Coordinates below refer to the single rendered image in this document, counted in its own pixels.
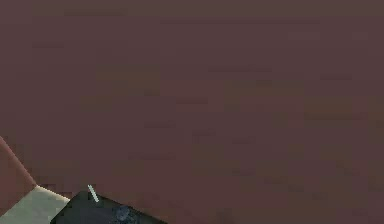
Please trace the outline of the pale thin stick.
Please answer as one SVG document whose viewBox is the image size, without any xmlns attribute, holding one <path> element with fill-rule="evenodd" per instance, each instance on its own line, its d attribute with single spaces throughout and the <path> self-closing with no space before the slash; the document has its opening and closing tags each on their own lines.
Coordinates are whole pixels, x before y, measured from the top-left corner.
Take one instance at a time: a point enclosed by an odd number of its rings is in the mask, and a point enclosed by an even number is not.
<svg viewBox="0 0 384 224">
<path fill-rule="evenodd" d="M 87 187 L 88 187 L 88 190 L 90 191 L 94 201 L 96 203 L 98 203 L 100 200 L 99 200 L 98 195 L 97 195 L 96 191 L 94 190 L 93 186 L 89 184 L 89 185 L 87 185 Z"/>
</svg>

